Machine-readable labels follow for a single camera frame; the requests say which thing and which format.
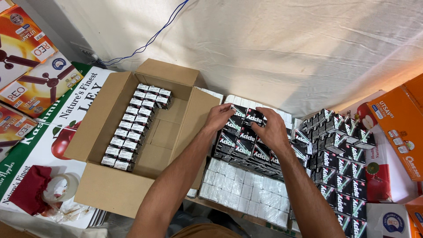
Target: white cloth backdrop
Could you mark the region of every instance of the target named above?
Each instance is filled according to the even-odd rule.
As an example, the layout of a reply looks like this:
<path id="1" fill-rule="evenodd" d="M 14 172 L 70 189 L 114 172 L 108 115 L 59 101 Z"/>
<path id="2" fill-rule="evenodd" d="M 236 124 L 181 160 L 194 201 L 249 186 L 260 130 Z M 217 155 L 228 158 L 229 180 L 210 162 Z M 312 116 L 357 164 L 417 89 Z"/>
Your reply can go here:
<path id="1" fill-rule="evenodd" d="M 55 0 L 103 60 L 143 46 L 182 0 Z M 421 0 L 190 0 L 144 53 L 210 90 L 303 117 L 423 72 Z"/>

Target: brown shirt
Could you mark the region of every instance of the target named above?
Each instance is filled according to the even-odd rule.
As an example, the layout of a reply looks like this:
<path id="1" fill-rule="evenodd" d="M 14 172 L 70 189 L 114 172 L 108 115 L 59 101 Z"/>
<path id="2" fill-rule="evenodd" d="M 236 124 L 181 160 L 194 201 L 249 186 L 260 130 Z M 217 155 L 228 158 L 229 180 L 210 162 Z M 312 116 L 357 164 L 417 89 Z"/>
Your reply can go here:
<path id="1" fill-rule="evenodd" d="M 241 238 L 240 235 L 213 223 L 201 223 L 188 226 L 178 233 L 174 234 L 172 238 Z"/>

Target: hand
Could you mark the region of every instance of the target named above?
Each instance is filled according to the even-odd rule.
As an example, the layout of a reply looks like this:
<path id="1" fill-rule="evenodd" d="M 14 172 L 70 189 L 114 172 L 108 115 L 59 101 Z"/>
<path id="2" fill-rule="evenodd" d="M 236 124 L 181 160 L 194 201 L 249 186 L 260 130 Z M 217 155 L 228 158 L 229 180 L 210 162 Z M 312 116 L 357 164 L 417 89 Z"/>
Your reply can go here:
<path id="1" fill-rule="evenodd" d="M 270 108 L 256 107 L 267 118 L 265 127 L 258 126 L 255 122 L 251 123 L 251 128 L 260 137 L 267 147 L 269 147 L 277 156 L 286 157 L 293 150 L 289 144 L 286 126 L 282 117 Z"/>
<path id="2" fill-rule="evenodd" d="M 208 129 L 213 133 L 222 129 L 228 122 L 229 117 L 234 115 L 236 112 L 234 108 L 231 109 L 231 105 L 232 103 L 225 103 L 212 107 L 203 128 Z"/>

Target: blue wire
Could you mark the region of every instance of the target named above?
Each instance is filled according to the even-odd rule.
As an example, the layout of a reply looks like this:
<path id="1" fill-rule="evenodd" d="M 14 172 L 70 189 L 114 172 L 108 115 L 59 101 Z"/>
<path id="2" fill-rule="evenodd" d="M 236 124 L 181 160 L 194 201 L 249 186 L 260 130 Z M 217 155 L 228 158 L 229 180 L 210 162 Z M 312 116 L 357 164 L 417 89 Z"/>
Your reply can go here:
<path id="1" fill-rule="evenodd" d="M 179 4 L 177 7 L 176 7 L 176 9 L 173 11 L 173 13 L 172 13 L 172 15 L 170 15 L 170 17 L 169 17 L 169 20 L 168 20 L 168 22 L 153 36 L 153 37 L 151 37 L 149 40 L 148 40 L 148 42 L 146 43 L 146 45 L 145 46 L 143 46 L 143 47 L 140 47 L 140 48 L 138 48 L 138 49 L 136 49 L 133 53 L 132 53 L 132 55 L 130 55 L 130 56 L 126 56 L 126 57 L 122 57 L 122 58 L 114 58 L 114 59 L 111 59 L 111 60 L 109 60 L 109 61 L 101 61 L 100 63 L 102 63 L 104 66 L 110 66 L 110 65 L 112 65 L 112 64 L 115 64 L 115 63 L 118 63 L 118 62 L 120 62 L 121 60 L 123 60 L 123 59 L 126 59 L 126 58 L 130 58 L 130 57 L 132 57 L 132 56 L 134 56 L 136 53 L 142 53 L 142 52 L 144 52 L 144 50 L 147 48 L 147 46 L 148 45 L 150 45 L 151 43 L 153 43 L 155 40 L 156 40 L 156 37 L 160 34 L 160 32 L 163 30 L 163 29 L 165 29 L 168 25 L 170 25 L 172 22 L 173 22 L 173 20 L 176 18 L 176 16 L 178 15 L 178 13 L 184 8 L 184 6 L 185 6 L 185 4 L 188 2 L 189 0 L 185 0 L 183 3 L 181 3 L 181 4 Z M 111 63 L 111 64 L 104 64 L 104 63 L 109 63 L 109 62 L 111 62 L 111 61 L 113 61 L 113 60 L 117 60 L 117 59 L 119 59 L 118 61 L 116 61 L 116 62 L 113 62 L 113 63 Z"/>

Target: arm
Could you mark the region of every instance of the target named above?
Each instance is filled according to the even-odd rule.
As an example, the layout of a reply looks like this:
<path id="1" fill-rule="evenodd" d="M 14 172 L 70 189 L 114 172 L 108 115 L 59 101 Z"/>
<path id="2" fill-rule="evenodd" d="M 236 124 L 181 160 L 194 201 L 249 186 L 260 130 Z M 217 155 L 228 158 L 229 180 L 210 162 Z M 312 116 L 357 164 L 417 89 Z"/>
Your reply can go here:
<path id="1" fill-rule="evenodd" d="M 345 234 L 316 185 L 300 165 L 289 144 L 283 119 L 269 108 L 257 108 L 267 118 L 262 128 L 253 122 L 252 129 L 275 152 L 279 159 L 289 201 L 301 235 L 309 237 L 345 237 Z"/>
<path id="2" fill-rule="evenodd" d="M 197 176 L 216 132 L 235 113 L 230 107 L 231 103 L 213 107 L 204 127 L 154 181 L 138 209 L 127 238 L 165 236 L 173 215 Z"/>

